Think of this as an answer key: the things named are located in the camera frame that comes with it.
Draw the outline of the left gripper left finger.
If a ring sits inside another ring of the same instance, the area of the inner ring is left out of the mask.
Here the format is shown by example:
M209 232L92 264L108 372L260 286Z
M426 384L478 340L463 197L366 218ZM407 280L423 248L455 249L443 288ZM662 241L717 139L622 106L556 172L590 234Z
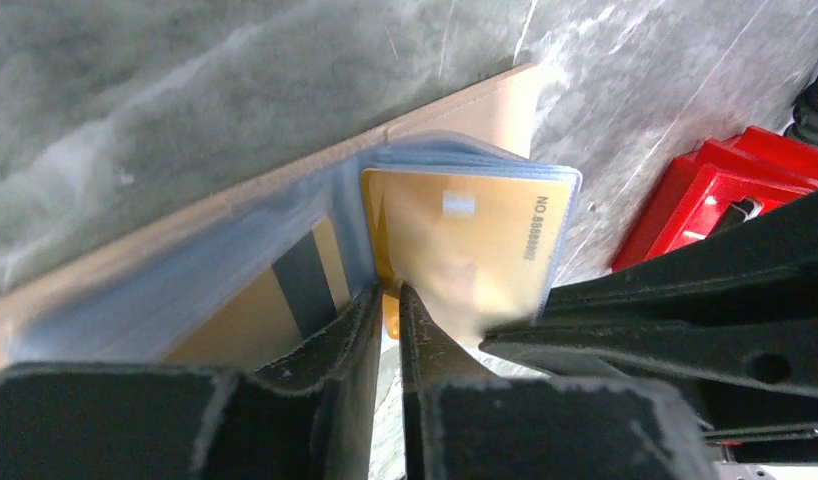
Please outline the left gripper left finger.
M0 371L0 479L364 479L381 340L370 286L255 372L21 363Z

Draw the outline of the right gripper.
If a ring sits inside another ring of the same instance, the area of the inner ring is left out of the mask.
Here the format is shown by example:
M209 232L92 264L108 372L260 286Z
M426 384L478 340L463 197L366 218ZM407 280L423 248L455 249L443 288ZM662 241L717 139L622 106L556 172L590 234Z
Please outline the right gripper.
M706 443L740 463L818 464L818 191L556 288L533 326L480 347L539 368L580 354L725 383L678 386Z

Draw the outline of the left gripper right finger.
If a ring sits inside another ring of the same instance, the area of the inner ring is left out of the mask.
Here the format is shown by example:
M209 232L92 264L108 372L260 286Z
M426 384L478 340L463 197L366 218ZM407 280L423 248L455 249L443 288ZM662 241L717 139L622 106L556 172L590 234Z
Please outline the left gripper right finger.
M637 379L505 378L399 294L410 479L710 479L687 403Z

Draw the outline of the beige card holder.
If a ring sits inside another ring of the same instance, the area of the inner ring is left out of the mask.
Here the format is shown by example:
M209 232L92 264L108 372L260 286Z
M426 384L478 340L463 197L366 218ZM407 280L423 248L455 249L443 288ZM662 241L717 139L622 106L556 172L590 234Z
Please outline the beige card holder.
M328 218L351 300L381 283L361 174L503 175L529 158L538 67L520 66L194 203L0 298L0 370L21 362L164 363Z

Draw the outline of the gold VIP card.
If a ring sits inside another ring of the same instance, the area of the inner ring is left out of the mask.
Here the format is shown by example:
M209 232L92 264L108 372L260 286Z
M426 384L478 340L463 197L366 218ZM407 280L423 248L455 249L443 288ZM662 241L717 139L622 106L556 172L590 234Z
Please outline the gold VIP card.
M392 290L420 296L451 337L475 346L489 330L543 309L580 173L539 165L361 174L374 264Z

